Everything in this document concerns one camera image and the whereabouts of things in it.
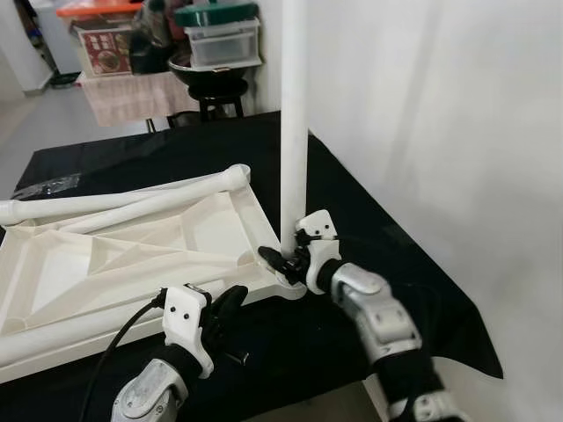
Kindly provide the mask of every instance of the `gray floor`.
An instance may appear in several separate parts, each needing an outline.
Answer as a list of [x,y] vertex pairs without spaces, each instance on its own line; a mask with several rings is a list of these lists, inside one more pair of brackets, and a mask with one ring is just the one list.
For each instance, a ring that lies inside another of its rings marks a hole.
[[354,421],[378,422],[376,410],[360,382],[301,403],[269,411],[248,422]]
[[81,88],[0,103],[0,200],[9,199],[37,149],[146,132],[143,121],[100,127]]

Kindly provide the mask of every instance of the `black tablecloth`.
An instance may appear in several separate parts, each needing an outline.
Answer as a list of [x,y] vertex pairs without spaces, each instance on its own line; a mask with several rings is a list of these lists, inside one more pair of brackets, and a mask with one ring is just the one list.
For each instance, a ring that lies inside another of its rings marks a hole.
[[[81,172],[78,186],[50,196],[117,193],[243,163],[252,168],[252,189],[277,232],[279,133],[280,114],[270,113],[45,149],[33,155],[18,189]],[[339,234],[356,238],[341,242],[342,256],[389,280],[432,354],[502,377],[474,304],[313,136],[308,172],[308,212],[328,209]],[[139,373],[162,342],[163,336],[157,335],[115,352],[99,379],[89,420],[109,420],[121,386]],[[179,420],[240,420],[367,374],[354,326],[325,296],[307,294],[295,302],[271,298],[245,307],[230,346],[250,353],[247,367],[220,358]],[[97,359],[91,356],[1,385],[0,420],[76,420]]]

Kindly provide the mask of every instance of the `robotic hand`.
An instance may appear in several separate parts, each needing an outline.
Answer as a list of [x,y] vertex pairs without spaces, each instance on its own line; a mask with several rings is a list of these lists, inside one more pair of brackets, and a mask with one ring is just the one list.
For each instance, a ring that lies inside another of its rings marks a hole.
[[211,303],[211,295],[197,287],[169,287],[165,346],[121,389],[113,402],[112,422],[175,421],[197,379],[213,372],[212,357],[224,353],[225,332],[247,294],[246,287],[235,286]]
[[260,247],[259,254],[289,283],[304,282],[327,293],[356,325],[364,350],[382,385],[393,422],[459,422],[469,419],[456,407],[422,348],[422,338],[387,281],[341,260],[339,240],[326,210],[296,225],[292,257]]

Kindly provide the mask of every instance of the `white plastic pole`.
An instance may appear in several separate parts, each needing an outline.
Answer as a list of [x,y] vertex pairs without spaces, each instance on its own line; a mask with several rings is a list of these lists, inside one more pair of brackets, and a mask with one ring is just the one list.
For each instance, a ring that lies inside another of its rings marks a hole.
[[[247,179],[250,179],[250,168],[244,164],[237,164]],[[106,195],[80,196],[74,198],[57,198],[52,200],[0,200],[0,224],[10,226],[30,218],[55,217],[58,215],[91,213],[106,209],[123,207],[125,205],[145,200],[162,194],[166,190],[176,189],[200,182],[207,178],[216,178],[222,173],[215,173],[200,178],[190,178],[164,185],[151,186],[139,191],[124,193],[109,193]]]
[[170,189],[124,207],[111,209],[103,214],[94,215],[92,218],[63,226],[59,230],[69,233],[90,233],[120,222],[133,220],[142,215],[171,209],[213,193],[235,191],[246,185],[248,185],[248,179],[244,167],[239,164],[232,165],[227,170],[217,173],[214,177],[205,178],[188,186]]
[[[47,353],[62,345],[73,345],[99,334],[119,330],[119,327],[147,302],[146,299],[132,302],[2,337],[0,367]],[[161,315],[162,310],[153,309],[141,316],[137,324]]]
[[281,253],[292,255],[307,189],[307,1],[284,0],[281,28]]

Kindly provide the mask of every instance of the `white wall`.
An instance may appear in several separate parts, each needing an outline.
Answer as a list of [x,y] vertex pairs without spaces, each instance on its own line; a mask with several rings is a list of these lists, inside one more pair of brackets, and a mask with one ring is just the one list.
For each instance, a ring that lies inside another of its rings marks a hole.
[[30,5],[37,13],[43,40],[55,60],[57,70],[62,74],[81,72],[77,49],[69,36],[69,30],[56,16],[56,10],[72,0],[30,0]]
[[16,75],[20,90],[43,88],[53,72],[27,38],[13,0],[0,1],[0,48]]
[[0,48],[0,102],[13,101],[23,97],[24,93],[19,86],[18,79]]
[[310,5],[311,130],[477,303],[505,369],[439,360],[457,401],[560,421],[559,2]]

